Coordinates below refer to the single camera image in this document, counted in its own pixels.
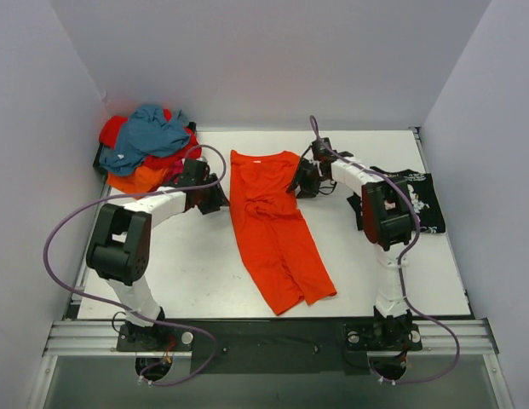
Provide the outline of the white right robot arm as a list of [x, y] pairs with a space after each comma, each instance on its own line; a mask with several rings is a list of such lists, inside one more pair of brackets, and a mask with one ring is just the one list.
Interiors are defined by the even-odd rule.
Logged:
[[287, 191], [299, 199], [329, 195], [339, 184], [353, 192], [348, 202], [355, 211], [357, 229], [374, 245], [377, 259], [375, 310], [383, 318], [407, 314], [400, 270], [417, 224], [407, 182], [357, 162], [348, 152], [339, 153], [327, 138], [316, 139], [306, 151], [312, 157], [301, 156]]

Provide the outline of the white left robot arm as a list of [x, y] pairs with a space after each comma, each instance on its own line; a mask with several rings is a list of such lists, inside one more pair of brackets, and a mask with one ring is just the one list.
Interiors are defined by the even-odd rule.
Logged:
[[152, 230], [194, 207], [206, 215], [228, 205], [218, 176], [210, 171], [207, 162], [188, 159], [180, 175], [154, 195], [128, 204], [101, 207], [86, 264], [126, 306], [127, 326], [137, 331], [136, 341], [144, 349], [159, 350], [167, 338], [166, 329], [155, 322], [164, 317], [164, 311], [153, 298], [145, 278]]

